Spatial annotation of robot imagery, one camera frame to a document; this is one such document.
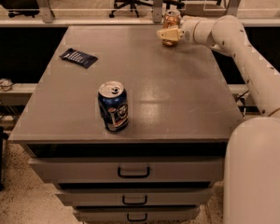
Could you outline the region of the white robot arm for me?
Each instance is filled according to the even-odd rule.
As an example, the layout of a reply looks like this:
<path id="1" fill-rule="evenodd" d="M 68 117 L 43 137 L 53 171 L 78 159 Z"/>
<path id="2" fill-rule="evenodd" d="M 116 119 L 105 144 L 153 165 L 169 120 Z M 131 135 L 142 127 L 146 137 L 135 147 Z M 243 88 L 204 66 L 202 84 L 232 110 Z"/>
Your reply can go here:
<path id="1" fill-rule="evenodd" d="M 233 58 L 260 115 L 232 132 L 225 156 L 223 224 L 280 224 L 280 73 L 251 45 L 243 24 L 186 16 L 160 29 L 160 39 L 183 39 Z"/>

